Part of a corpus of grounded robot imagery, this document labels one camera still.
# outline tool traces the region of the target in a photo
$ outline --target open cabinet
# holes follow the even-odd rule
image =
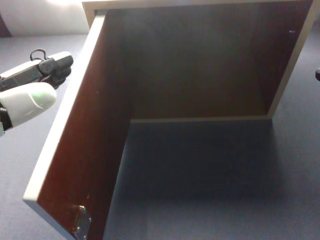
[[[320,1],[83,7],[90,33],[23,199],[66,238],[98,240],[130,122],[272,118]]]

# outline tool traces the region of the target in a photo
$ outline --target cabinet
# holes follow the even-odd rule
[[[101,239],[130,122],[271,119],[319,0],[84,1],[90,33],[24,194]]]

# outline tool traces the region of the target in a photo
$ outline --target white wall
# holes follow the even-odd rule
[[[0,0],[0,14],[14,37],[89,32],[80,0]]]

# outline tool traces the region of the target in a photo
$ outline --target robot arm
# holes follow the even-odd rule
[[[44,59],[32,57],[37,51]],[[73,64],[69,52],[46,57],[42,49],[33,51],[30,60],[0,74],[0,136],[50,108]]]

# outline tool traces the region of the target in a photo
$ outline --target cabinet side panel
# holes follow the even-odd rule
[[[260,3],[251,49],[269,111],[312,0]]]
[[[103,236],[131,118],[129,85],[118,52],[121,18],[115,14],[106,14],[37,199],[69,233],[84,206],[92,219],[87,240]]]

